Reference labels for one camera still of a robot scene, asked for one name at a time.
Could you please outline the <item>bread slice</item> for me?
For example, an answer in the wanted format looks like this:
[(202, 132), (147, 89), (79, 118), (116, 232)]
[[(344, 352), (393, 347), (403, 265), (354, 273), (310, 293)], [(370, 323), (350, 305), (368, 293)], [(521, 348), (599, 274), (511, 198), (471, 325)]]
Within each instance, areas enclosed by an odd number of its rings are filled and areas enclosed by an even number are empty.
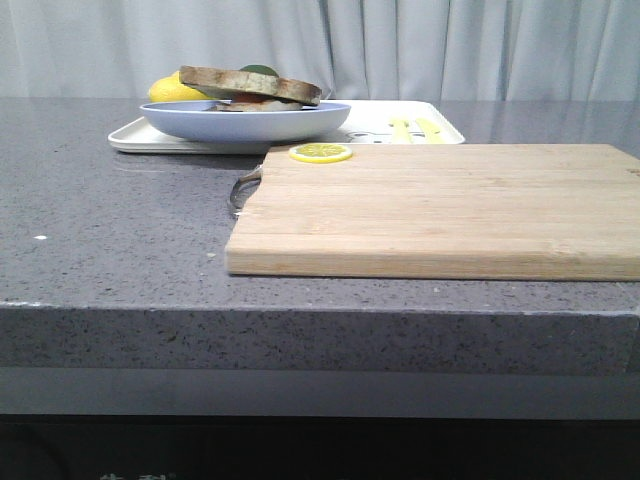
[(216, 102), (211, 111), (226, 112), (283, 112), (283, 111), (300, 111), (303, 105), (298, 102), (284, 102), (280, 100), (264, 100), (261, 102)]
[(317, 106), (322, 98), (322, 90), (314, 84), (244, 70), (183, 65), (179, 70), (179, 80), (190, 88), (219, 99), (254, 94)]

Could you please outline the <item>light blue round plate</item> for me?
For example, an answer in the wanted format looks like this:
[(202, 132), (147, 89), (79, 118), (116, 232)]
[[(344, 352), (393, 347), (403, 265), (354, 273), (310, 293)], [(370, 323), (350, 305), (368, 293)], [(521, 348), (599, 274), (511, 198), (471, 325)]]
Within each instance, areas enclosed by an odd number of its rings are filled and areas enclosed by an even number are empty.
[(283, 143), (318, 137), (338, 129), (351, 110), (333, 101), (272, 112), (217, 111), (218, 104), (215, 100), (156, 102), (140, 110), (164, 134), (212, 143)]

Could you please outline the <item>fried egg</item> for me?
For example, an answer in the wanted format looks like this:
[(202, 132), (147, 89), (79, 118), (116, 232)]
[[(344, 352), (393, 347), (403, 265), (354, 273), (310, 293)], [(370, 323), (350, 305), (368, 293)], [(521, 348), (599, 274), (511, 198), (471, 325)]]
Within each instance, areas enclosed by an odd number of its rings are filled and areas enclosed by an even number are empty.
[(232, 98), (233, 103), (261, 104), (263, 102), (272, 101), (273, 98), (268, 95), (239, 93)]

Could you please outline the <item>white bear tray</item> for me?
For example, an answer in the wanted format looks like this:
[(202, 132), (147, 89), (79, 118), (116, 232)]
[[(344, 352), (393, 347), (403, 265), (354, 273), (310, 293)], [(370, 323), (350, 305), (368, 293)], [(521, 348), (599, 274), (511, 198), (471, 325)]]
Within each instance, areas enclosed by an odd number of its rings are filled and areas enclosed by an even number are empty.
[(127, 153), (263, 155), (270, 147), (305, 142), (389, 144), (394, 116), (409, 120), (409, 130), (415, 144), (428, 144), (416, 118), (427, 118), (441, 128), (445, 144), (461, 144), (465, 137), (435, 106), (421, 101), (390, 100), (327, 100), (351, 107), (346, 121), (336, 130), (313, 138), (283, 143), (212, 143), (164, 134), (142, 117), (119, 128), (108, 136), (115, 149)]

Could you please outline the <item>lemon slice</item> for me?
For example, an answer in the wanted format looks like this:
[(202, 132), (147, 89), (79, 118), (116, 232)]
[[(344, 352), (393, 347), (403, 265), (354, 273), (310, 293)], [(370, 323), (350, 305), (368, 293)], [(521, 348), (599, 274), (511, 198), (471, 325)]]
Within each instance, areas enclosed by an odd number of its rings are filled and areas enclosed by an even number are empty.
[(306, 143), (291, 147), (288, 155), (301, 162), (326, 164), (348, 160), (353, 156), (353, 151), (342, 144)]

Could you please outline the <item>yellow plastic fork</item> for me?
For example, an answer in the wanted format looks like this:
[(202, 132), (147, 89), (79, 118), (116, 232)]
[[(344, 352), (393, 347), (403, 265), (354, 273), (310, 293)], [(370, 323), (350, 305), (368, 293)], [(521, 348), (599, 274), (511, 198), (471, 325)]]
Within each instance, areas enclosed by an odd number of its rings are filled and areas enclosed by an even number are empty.
[(410, 122), (403, 117), (394, 116), (389, 119), (389, 126), (392, 129), (391, 144), (413, 144), (413, 136), (409, 130)]

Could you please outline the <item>yellow plastic knife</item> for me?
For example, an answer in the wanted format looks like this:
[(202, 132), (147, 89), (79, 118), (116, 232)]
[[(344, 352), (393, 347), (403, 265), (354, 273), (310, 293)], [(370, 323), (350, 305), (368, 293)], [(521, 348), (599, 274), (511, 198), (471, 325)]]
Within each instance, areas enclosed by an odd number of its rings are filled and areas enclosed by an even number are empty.
[(441, 128), (427, 118), (416, 118), (415, 123), (422, 131), (425, 141), (428, 144), (445, 144), (441, 135)]

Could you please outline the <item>green lime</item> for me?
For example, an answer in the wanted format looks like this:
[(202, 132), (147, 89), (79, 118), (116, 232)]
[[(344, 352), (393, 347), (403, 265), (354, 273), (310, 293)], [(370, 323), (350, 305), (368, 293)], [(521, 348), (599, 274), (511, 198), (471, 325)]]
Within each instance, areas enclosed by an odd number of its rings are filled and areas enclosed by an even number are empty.
[(250, 64), (241, 68), (241, 71), (278, 77), (279, 74), (271, 67), (261, 64)]

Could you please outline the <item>front yellow lemon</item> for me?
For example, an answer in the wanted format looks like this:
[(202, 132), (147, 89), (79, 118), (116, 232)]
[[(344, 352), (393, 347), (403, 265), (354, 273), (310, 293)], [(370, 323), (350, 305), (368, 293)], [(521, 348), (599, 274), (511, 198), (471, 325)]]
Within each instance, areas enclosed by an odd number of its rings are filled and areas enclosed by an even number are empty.
[(151, 102), (193, 101), (209, 100), (204, 93), (186, 86), (180, 81), (180, 72), (155, 81), (148, 90), (148, 98)]

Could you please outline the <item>wooden cutting board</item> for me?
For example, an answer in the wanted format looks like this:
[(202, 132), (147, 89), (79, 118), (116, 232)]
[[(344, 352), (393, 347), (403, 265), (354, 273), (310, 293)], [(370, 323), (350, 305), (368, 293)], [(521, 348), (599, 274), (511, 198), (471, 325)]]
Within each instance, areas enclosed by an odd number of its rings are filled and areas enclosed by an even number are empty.
[(232, 274), (634, 281), (639, 162), (610, 145), (356, 144), (270, 151), (225, 248)]

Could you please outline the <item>grey curtain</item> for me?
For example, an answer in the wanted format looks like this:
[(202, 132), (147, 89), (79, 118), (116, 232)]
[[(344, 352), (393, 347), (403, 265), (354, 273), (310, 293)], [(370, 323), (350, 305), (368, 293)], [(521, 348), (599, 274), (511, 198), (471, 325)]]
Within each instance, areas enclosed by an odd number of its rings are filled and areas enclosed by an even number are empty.
[(635, 101), (635, 1), (5, 1), (5, 97), (263, 64), (334, 98)]

